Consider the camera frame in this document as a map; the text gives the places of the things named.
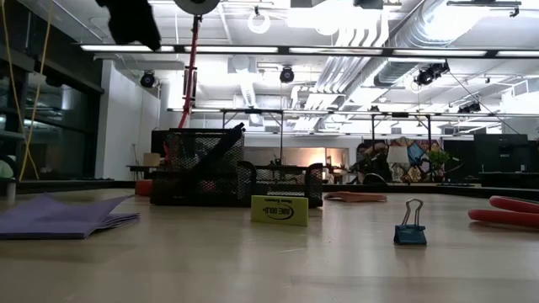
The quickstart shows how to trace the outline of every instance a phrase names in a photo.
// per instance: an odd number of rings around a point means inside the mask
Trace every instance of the yellow rope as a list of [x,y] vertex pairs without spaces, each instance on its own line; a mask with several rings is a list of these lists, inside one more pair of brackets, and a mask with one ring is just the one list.
[[[51,32],[51,19],[52,19],[53,7],[54,7],[54,3],[51,0],[51,3],[49,4],[49,16],[47,17],[47,31],[45,34],[45,44],[43,45],[43,56],[41,57],[41,69],[40,69],[41,76],[43,76],[43,69],[45,68],[45,58],[47,55],[47,45],[49,44],[49,33]],[[28,144],[26,144],[26,151],[24,152],[23,168],[21,169],[21,172],[24,172],[24,169],[26,168],[26,159],[29,156],[30,142],[32,141],[32,133],[34,130],[35,111],[37,109],[37,101],[40,98],[40,90],[41,90],[41,82],[38,82],[37,89],[35,92],[34,109],[32,110],[32,122],[30,123],[30,132],[28,134]],[[19,182],[22,180],[23,180],[23,174],[21,173],[19,175]]]
[[[24,133],[24,123],[23,123],[23,118],[21,117],[21,113],[20,113],[19,97],[17,95],[17,88],[15,86],[15,76],[13,74],[13,62],[11,59],[11,50],[9,48],[8,21],[6,20],[6,10],[5,10],[4,5],[5,5],[5,2],[2,1],[3,33],[5,37],[5,43],[6,43],[6,52],[8,53],[8,65],[9,65],[9,75],[11,77],[11,87],[13,90],[13,96],[15,98],[15,107],[17,108],[17,116],[19,117],[19,127],[21,131],[23,132],[24,144],[28,146],[29,141],[26,139],[26,134]],[[30,161],[32,162],[32,167],[34,168],[35,178],[39,180],[40,175],[37,173],[37,168],[35,167],[34,159],[32,159],[32,155],[28,154],[28,156],[30,158]],[[24,170],[20,172],[19,176],[22,176],[23,173],[24,173]]]

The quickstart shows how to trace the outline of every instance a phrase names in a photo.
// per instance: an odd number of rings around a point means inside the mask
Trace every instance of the yellow eraser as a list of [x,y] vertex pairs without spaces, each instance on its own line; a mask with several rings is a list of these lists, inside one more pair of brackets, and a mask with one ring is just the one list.
[[299,197],[251,197],[251,221],[282,225],[307,226],[309,199]]

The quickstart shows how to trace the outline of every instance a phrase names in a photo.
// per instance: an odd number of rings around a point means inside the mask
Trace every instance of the green plant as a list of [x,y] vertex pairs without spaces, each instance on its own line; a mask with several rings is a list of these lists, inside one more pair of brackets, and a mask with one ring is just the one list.
[[451,156],[446,151],[429,151],[427,155],[432,168],[435,170],[441,169],[451,159]]

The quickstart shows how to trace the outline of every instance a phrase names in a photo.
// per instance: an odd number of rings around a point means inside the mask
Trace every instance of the potted plant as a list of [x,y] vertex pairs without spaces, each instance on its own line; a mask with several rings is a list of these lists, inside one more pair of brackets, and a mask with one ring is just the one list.
[[446,151],[429,151],[430,165],[432,166],[434,180],[441,182],[444,180],[444,165],[451,159]]

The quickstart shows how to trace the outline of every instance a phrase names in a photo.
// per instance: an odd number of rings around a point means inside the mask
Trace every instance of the purple paper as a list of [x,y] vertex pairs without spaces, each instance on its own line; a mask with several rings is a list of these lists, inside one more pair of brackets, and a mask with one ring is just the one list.
[[48,194],[41,194],[0,214],[0,239],[85,239],[97,229],[138,221],[139,214],[110,214],[128,198],[65,205]]

